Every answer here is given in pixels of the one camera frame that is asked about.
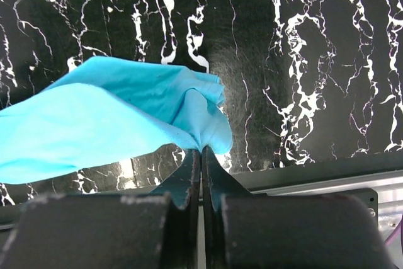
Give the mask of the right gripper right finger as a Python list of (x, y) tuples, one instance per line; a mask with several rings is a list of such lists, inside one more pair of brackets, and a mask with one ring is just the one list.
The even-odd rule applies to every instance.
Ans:
[(221, 198), (250, 196), (233, 176), (220, 165), (211, 147), (204, 147), (201, 154), (201, 180), (203, 187), (203, 215), (207, 268), (226, 268), (224, 227), (221, 214)]

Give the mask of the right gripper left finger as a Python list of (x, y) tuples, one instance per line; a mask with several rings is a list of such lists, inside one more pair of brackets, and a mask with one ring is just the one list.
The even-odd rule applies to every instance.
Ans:
[(201, 156), (189, 150), (178, 166), (153, 195), (169, 195), (171, 203), (164, 223), (161, 268), (196, 268), (198, 236), (198, 201)]

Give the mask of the cyan t shirt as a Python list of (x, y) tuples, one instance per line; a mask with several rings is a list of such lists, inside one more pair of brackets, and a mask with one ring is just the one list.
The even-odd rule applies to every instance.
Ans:
[(166, 144), (225, 154), (233, 139), (224, 100), (213, 74), (92, 57), (1, 111), (1, 181), (54, 178)]

